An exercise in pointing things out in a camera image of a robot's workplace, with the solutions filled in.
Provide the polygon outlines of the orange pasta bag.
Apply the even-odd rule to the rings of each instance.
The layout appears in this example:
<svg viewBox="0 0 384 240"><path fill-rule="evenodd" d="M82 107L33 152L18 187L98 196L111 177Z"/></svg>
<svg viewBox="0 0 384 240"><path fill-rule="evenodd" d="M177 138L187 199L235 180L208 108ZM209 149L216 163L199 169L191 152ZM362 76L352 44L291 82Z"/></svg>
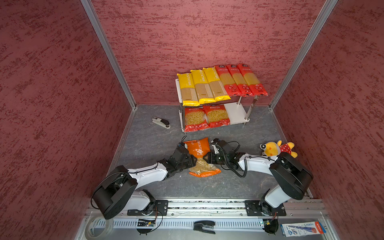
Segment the orange pasta bag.
<svg viewBox="0 0 384 240"><path fill-rule="evenodd" d="M189 168L189 174L198 178L205 178L221 173L215 165L204 160L204 156L211 152L209 139L193 140L185 142L189 153L197 158L196 165Z"/></svg>

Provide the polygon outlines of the red pasta bag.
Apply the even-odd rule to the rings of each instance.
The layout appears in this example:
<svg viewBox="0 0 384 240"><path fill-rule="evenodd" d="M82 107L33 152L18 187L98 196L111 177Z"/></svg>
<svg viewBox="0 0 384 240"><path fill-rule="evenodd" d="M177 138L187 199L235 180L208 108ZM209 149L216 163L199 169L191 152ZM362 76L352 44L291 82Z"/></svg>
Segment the red pasta bag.
<svg viewBox="0 0 384 240"><path fill-rule="evenodd" d="M224 105L203 106L203 110L208 117L209 127L218 128L231 124L227 110Z"/></svg>
<svg viewBox="0 0 384 240"><path fill-rule="evenodd" d="M268 92L264 88L263 84L257 78L252 69L246 64L238 64L237 68L245 79L254 96L268 96Z"/></svg>
<svg viewBox="0 0 384 240"><path fill-rule="evenodd" d="M201 108L185 108L185 132L209 129L205 112Z"/></svg>

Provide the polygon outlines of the yellow spaghetti pack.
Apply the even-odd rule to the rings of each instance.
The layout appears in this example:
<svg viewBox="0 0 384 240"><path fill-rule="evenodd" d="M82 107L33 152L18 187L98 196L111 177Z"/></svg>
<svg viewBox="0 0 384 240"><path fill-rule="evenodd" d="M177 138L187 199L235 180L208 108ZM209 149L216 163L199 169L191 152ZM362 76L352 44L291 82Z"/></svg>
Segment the yellow spaghetti pack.
<svg viewBox="0 0 384 240"><path fill-rule="evenodd" d="M199 104L211 104L216 100L203 70L191 70Z"/></svg>
<svg viewBox="0 0 384 240"><path fill-rule="evenodd" d="M215 101L220 102L230 100L231 98L228 95L223 83L221 82L216 69L214 67L203 68L203 71L210 85Z"/></svg>
<svg viewBox="0 0 384 240"><path fill-rule="evenodd" d="M183 106L185 107L199 106L200 103L197 96L192 74L191 73L177 74L177 76L179 80Z"/></svg>

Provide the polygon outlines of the red spaghetti pack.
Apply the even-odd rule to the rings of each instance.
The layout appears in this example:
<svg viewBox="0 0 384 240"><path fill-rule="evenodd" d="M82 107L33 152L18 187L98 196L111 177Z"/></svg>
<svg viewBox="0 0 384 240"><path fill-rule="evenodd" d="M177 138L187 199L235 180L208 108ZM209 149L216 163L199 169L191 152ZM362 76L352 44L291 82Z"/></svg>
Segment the red spaghetti pack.
<svg viewBox="0 0 384 240"><path fill-rule="evenodd" d="M238 88L237 84L235 83L232 75L230 74L228 68L225 65L216 65L215 69L219 75L219 78L222 82L222 84L225 87L225 90L227 94L230 97L241 96L240 89Z"/></svg>
<svg viewBox="0 0 384 240"><path fill-rule="evenodd" d="M251 96L254 97L255 95L251 92L251 89L247 82L245 81L243 75L241 74L240 70L236 65L226 65L229 73L231 74L232 78L234 79L236 85L238 86L241 96Z"/></svg>

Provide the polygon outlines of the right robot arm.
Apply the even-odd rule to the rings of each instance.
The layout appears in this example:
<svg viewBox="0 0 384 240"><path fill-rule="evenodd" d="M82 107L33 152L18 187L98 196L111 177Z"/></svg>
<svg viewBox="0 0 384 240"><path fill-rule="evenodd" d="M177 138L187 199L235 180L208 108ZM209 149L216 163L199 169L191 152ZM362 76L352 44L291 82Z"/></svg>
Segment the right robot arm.
<svg viewBox="0 0 384 240"><path fill-rule="evenodd" d="M314 176L312 172L287 152L276 156L256 156L238 152L224 140L214 139L213 150L203 159L209 164L225 165L240 178L248 172L271 175L277 185L267 190L259 200L255 210L264 216L272 216L282 210L290 199L302 200Z"/></svg>

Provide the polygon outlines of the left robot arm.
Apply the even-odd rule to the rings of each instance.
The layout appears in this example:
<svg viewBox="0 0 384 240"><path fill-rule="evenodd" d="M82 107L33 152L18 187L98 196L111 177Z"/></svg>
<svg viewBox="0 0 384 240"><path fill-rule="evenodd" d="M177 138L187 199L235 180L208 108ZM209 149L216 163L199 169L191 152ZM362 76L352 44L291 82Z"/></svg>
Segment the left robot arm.
<svg viewBox="0 0 384 240"><path fill-rule="evenodd" d="M95 189L92 202L106 220L122 211L142 211L149 215L155 211L156 199L147 190L138 189L160 182L176 173L196 166L197 158L191 155L185 144L179 144L169 159L140 168L127 169L117 166Z"/></svg>

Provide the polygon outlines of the white two-tier shelf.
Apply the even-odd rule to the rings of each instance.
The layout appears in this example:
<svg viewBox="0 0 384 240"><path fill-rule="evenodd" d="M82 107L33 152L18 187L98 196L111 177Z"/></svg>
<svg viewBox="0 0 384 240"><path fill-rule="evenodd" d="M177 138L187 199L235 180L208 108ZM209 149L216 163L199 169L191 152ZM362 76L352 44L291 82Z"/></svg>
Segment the white two-tier shelf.
<svg viewBox="0 0 384 240"><path fill-rule="evenodd" d="M182 101L182 95L181 95L181 88L179 79L175 79L176 87L177 87L177 93L178 93L178 99L180 103L180 110L179 110L179 117L181 122L181 129L182 132L185 132L186 127L186 120L185 120L185 106L183 106ZM243 124L245 125L250 121L250 115L254 107L256 106L256 102L259 100L259 96L255 96L253 98L253 101L251 103L251 106L249 107L248 111L246 112L245 108L243 107L241 101L242 97L239 98L239 100L231 103L225 103L224 106L226 108L226 111L228 113L230 124L236 125L236 124Z"/></svg>

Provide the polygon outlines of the white black stapler on floor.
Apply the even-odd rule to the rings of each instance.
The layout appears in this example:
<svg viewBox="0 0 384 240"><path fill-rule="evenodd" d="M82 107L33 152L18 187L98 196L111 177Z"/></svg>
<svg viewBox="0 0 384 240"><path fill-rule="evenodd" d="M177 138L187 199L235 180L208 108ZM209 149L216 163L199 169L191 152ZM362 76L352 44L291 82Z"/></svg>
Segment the white black stapler on floor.
<svg viewBox="0 0 384 240"><path fill-rule="evenodd" d="M160 127L163 127L165 129L169 129L171 127L170 122L165 119L153 117L152 122Z"/></svg>

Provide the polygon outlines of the yellow plush toy red dress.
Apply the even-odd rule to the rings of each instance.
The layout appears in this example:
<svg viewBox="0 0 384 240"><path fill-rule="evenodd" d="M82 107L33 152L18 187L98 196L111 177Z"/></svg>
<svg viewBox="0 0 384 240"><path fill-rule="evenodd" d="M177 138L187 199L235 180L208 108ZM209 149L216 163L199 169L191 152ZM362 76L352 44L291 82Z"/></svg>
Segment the yellow plush toy red dress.
<svg viewBox="0 0 384 240"><path fill-rule="evenodd" d="M290 154L293 158L296 158L298 154L296 152L293 152L294 147L294 143L288 142L286 144L283 144L281 140L277 143L268 142L260 145L260 148L263 151L262 155L267 157L277 156L280 153L285 152Z"/></svg>

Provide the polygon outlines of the black stapler front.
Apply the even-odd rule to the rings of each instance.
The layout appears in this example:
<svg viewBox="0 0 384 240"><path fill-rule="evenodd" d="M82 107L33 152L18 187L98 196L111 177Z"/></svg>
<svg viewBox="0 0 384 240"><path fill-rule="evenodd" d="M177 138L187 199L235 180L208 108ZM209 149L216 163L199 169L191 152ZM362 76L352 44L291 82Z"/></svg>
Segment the black stapler front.
<svg viewBox="0 0 384 240"><path fill-rule="evenodd" d="M215 225L216 223L214 221L209 221L209 220L196 221L194 222L193 230L201 233L215 235L216 234L216 232L214 231Z"/></svg>

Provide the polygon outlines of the white blue toothpaste box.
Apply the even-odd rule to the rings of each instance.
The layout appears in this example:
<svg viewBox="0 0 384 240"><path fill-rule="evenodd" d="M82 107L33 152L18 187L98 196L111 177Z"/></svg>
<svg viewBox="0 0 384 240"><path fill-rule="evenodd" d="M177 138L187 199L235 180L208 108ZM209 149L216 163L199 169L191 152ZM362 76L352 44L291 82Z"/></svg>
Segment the white blue toothpaste box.
<svg viewBox="0 0 384 240"><path fill-rule="evenodd" d="M318 221L281 224L281 229L284 237L303 237L311 235L323 235L327 231Z"/></svg>

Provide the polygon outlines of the clear tape roll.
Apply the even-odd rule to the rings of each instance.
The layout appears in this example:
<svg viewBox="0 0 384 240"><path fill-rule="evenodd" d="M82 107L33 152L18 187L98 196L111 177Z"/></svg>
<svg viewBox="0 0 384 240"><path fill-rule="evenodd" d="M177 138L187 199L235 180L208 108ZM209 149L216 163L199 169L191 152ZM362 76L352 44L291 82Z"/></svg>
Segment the clear tape roll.
<svg viewBox="0 0 384 240"><path fill-rule="evenodd" d="M113 231L114 220L106 220L103 216L92 217L85 228L87 240L105 240Z"/></svg>

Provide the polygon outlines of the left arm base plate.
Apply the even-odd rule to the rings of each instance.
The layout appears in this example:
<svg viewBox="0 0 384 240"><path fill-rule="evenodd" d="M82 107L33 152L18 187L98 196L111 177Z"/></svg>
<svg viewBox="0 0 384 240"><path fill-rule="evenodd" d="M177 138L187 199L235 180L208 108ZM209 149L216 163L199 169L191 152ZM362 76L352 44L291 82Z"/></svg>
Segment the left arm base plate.
<svg viewBox="0 0 384 240"><path fill-rule="evenodd" d="M156 217L156 216L166 216L168 212L168 200L155 200L150 202L148 207L145 207L144 210L127 210L128 216L137 216L137 217Z"/></svg>

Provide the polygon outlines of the aluminium front rail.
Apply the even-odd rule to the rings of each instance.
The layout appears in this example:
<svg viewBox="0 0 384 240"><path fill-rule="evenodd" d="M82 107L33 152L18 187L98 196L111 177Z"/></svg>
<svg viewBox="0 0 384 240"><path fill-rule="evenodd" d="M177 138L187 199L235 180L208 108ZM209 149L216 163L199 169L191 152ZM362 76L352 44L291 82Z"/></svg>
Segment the aluminium front rail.
<svg viewBox="0 0 384 240"><path fill-rule="evenodd" d="M315 219L327 231L327 240L337 240L339 236L329 218L325 205L320 199L289 200L284 203L287 215L285 217L249 217L245 210L244 199L167 199L169 201L166 216L137 217L128 216L122 211L113 218L114 229L136 229L140 219L155 219L160 225L157 229L191 229L194 222L209 220L216 223L214 231L257 231L264 227L266 219L277 219L280 222L286 219L303 220ZM85 228L88 221L94 216L102 216L100 211L89 210L79 229L77 240L86 240Z"/></svg>

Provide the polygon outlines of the right corner aluminium post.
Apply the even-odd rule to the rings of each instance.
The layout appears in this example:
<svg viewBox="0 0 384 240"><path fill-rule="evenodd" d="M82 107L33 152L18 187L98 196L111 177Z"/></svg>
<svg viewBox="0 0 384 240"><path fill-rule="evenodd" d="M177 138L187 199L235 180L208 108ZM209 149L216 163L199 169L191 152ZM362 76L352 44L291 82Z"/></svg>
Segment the right corner aluminium post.
<svg viewBox="0 0 384 240"><path fill-rule="evenodd" d="M291 80L293 79L295 73L297 72L298 68L300 67L301 63L303 62L304 58L306 57L307 53L311 49L313 43L315 42L317 36L319 35L320 31L322 30L324 24L326 23L327 19L331 15L334 7L337 5L338 0L326 0L323 7L321 8L317 18L315 19L308 35L306 36L302 46L300 47L300 50L295 57L291 67L289 68L286 76L284 77L277 93L273 97L269 109L271 112L274 111L274 108L277 106L279 100L284 94L284 91L290 84Z"/></svg>

